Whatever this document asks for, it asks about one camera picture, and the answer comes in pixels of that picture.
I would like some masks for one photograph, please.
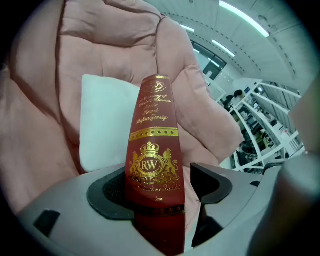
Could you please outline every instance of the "black holder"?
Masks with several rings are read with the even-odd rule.
[[[196,163],[191,164],[191,185],[201,201],[200,216],[192,241],[198,246],[223,228],[208,217],[204,205],[217,204],[232,191],[232,183]],[[95,181],[87,191],[87,200],[100,215],[114,221],[133,221],[135,213],[125,205],[125,168]]]

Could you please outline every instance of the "window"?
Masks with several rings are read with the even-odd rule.
[[[221,58],[196,42],[191,41],[197,60],[205,75],[214,80],[227,65]]]

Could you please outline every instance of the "pink cushion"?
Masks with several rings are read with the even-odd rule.
[[[186,166],[187,231],[200,207],[187,167],[219,165],[243,141],[237,123],[212,100],[187,33],[142,0],[46,1],[17,37],[8,65],[0,87],[0,169],[16,212],[82,172],[84,74],[137,86],[149,75],[169,75]]]

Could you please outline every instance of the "white pillow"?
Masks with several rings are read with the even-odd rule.
[[[115,78],[83,75],[79,151],[86,172],[126,161],[139,90]]]

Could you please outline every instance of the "rw logo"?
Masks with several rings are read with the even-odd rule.
[[[157,167],[158,160],[141,161],[141,170],[151,171]]]
[[[149,141],[140,148],[140,156],[133,151],[132,161],[129,162],[129,177],[132,181],[153,185],[179,180],[178,161],[172,160],[171,149],[167,148],[163,156],[159,154],[159,149],[158,144],[151,144]]]

